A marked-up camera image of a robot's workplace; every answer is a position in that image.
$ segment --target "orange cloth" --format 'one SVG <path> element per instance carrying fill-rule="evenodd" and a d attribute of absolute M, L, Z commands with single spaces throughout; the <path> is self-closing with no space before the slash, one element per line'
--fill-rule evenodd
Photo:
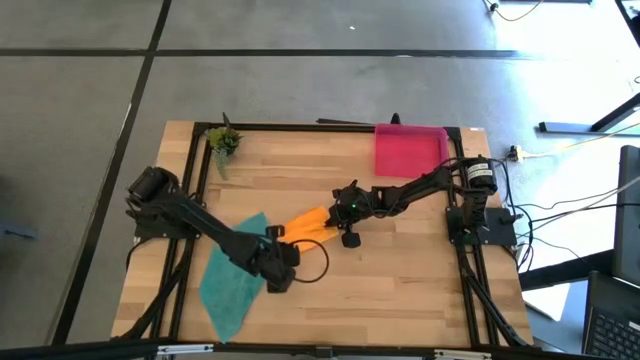
<path fill-rule="evenodd" d="M 324 226 L 327 220 L 329 220 L 329 210 L 324 206 L 318 206 L 286 223 L 284 225 L 284 236 L 278 240 L 286 243 L 301 239 L 311 239 L 320 243 L 325 242 L 338 235 L 337 228 Z M 316 244 L 300 242 L 296 246 L 300 249 L 300 252 L 304 252 L 314 248 Z"/>

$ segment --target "metal bracket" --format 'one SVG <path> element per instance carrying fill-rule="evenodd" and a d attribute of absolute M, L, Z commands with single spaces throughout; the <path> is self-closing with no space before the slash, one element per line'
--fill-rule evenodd
<path fill-rule="evenodd" d="M 447 228 L 449 230 L 449 241 L 456 245 L 515 245 L 516 233 L 513 224 L 503 221 L 510 216 L 509 210 L 503 208 L 487 208 L 487 228 L 478 230 L 478 243 L 475 236 L 461 230 L 462 208 L 448 207 L 446 209 Z"/>
<path fill-rule="evenodd" d="M 208 353 L 213 352 L 213 346 L 213 344 L 163 345 L 158 346 L 158 356 Z"/>
<path fill-rule="evenodd" d="M 316 358 L 331 359 L 333 357 L 333 348 L 331 346 L 316 346 Z"/>
<path fill-rule="evenodd" d="M 200 232 L 180 221 L 170 221 L 162 217 L 158 209 L 127 210 L 127 215 L 136 220 L 135 237 L 141 241 L 152 238 L 196 239 Z"/>
<path fill-rule="evenodd" d="M 436 349 L 434 358 L 438 360 L 491 360 L 491 354 L 474 351 Z"/>

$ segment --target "black stand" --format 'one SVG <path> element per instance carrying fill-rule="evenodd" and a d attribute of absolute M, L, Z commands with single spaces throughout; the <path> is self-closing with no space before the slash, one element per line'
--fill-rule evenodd
<path fill-rule="evenodd" d="M 591 134 L 591 135 L 606 135 L 606 132 L 612 127 L 621 123 L 624 119 L 628 118 L 636 111 L 640 111 L 640 93 L 636 94 L 631 99 L 627 100 L 624 104 L 620 105 L 617 109 L 613 110 L 609 114 L 605 115 L 600 121 L 595 124 L 570 124 L 570 123 L 555 123 L 555 122 L 541 122 L 540 132 L 543 133 L 562 133 L 562 134 Z M 625 136 L 640 136 L 640 133 L 636 134 L 624 134 Z"/>
<path fill-rule="evenodd" d="M 583 280 L 589 272 L 611 275 L 613 250 L 599 252 L 581 259 L 565 261 L 520 274 L 522 291 L 535 290 L 553 285 Z"/>

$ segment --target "white cable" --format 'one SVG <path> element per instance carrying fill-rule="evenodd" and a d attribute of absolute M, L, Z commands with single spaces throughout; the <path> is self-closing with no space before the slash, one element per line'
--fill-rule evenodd
<path fill-rule="evenodd" d="M 531 231 L 538 230 L 538 229 L 540 229 L 541 227 L 543 227 L 543 226 L 547 226 L 547 225 L 549 225 L 550 223 L 552 223 L 552 222 L 554 222 L 554 221 L 556 221 L 556 220 L 560 220 L 560 219 L 562 219 L 562 218 L 563 218 L 563 217 L 565 217 L 565 216 L 569 216 L 569 215 L 571 215 L 571 214 L 573 214 L 573 213 L 576 213 L 576 212 L 578 212 L 578 211 L 582 211 L 582 210 L 587 209 L 587 208 L 590 208 L 590 207 L 592 207 L 592 206 L 594 206 L 594 205 L 598 205 L 599 203 L 601 203 L 601 202 L 603 202 L 603 201 L 607 200 L 608 198 L 612 197 L 613 195 L 616 195 L 616 194 L 619 194 L 619 193 L 621 193 L 621 192 L 625 191 L 626 189 L 628 189 L 629 187 L 631 187 L 633 184 L 637 183 L 638 181 L 640 181 L 640 176 L 638 176 L 638 177 L 636 177 L 635 179 L 633 179 L 633 180 L 629 181 L 628 183 L 626 183 L 624 186 L 622 186 L 621 188 L 619 188 L 619 189 L 618 189 L 618 190 L 616 190 L 615 192 L 613 192 L 613 193 L 611 193 L 611 194 L 609 194 L 609 195 L 607 195 L 607 196 L 603 197 L 602 199 L 600 199 L 600 200 L 598 200 L 598 201 L 594 202 L 593 204 L 589 204 L 589 205 L 587 205 L 587 206 L 581 207 L 581 208 L 580 208 L 580 209 L 578 209 L 578 210 L 573 210 L 573 211 L 570 211 L 570 212 L 568 212 L 568 213 L 566 213 L 566 214 L 559 215 L 558 217 L 555 217 L 555 218 L 553 218 L 553 219 L 550 219 L 549 221 L 544 222 L 544 223 L 542 223 L 541 225 L 536 226 L 536 227 L 535 227 L 535 228 L 533 228 Z M 521 237 L 523 237 L 523 236 L 529 235 L 529 233 L 530 233 L 531 231 L 527 231 L 526 233 L 524 233 L 524 234 L 522 234 L 522 235 L 518 236 L 518 237 L 516 238 L 516 240 L 520 239 L 520 238 L 521 238 Z"/>
<path fill-rule="evenodd" d="M 629 125 L 629 126 L 627 126 L 627 127 L 625 127 L 625 128 L 622 128 L 622 129 L 620 129 L 620 130 L 614 131 L 614 132 L 612 132 L 612 133 L 610 133 L 610 134 L 607 134 L 607 135 L 604 135 L 604 136 L 601 136 L 601 137 L 597 137 L 597 138 L 595 138 L 595 139 L 589 139 L 589 140 L 581 141 L 581 142 L 579 142 L 579 143 L 575 143 L 575 144 L 572 144 L 572 145 L 563 146 L 563 147 L 558 148 L 558 149 L 556 149 L 556 150 L 547 151 L 547 152 L 544 152 L 544 153 L 541 153 L 541 154 L 532 154 L 532 153 L 528 153 L 528 152 L 526 152 L 526 151 L 522 150 L 522 151 L 518 154 L 518 157 L 519 157 L 519 158 L 522 158 L 522 159 L 525 159 L 525 158 L 539 158 L 539 157 L 545 157 L 545 156 L 549 156 L 549 155 L 559 154 L 559 153 L 561 153 L 561 152 L 563 152 L 563 151 L 566 151 L 566 150 L 569 150 L 569 149 L 573 149 L 573 148 L 575 148 L 575 147 L 578 147 L 578 146 L 582 146 L 582 145 L 588 144 L 588 143 L 590 143 L 590 142 L 594 142 L 594 141 L 604 140 L 604 139 L 610 138 L 610 137 L 612 137 L 613 135 L 619 134 L 619 133 L 621 133 L 621 132 L 623 132 L 623 131 L 625 131 L 625 130 L 629 130 L 629 129 L 631 129 L 631 128 L 633 128 L 633 127 L 636 127 L 636 126 L 638 126 L 638 125 L 640 125 L 640 122 L 639 122 L 639 123 L 632 124 L 632 125 Z"/>

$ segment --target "laptop keyboard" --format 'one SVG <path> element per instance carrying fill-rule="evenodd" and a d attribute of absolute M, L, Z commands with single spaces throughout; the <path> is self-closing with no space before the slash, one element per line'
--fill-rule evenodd
<path fill-rule="evenodd" d="M 629 326 L 628 321 L 613 317 L 598 309 L 593 310 L 589 328 L 589 355 L 605 356 L 621 360 L 640 360 L 640 331 Z"/>

